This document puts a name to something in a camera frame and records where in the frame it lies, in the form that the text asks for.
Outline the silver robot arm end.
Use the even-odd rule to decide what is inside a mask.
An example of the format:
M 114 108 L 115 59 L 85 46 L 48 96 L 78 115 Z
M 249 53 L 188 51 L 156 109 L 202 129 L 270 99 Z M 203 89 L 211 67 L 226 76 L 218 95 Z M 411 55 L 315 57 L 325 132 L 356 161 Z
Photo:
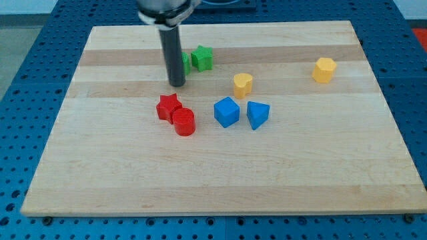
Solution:
M 137 0 L 138 17 L 148 25 L 174 28 L 186 20 L 201 0 Z

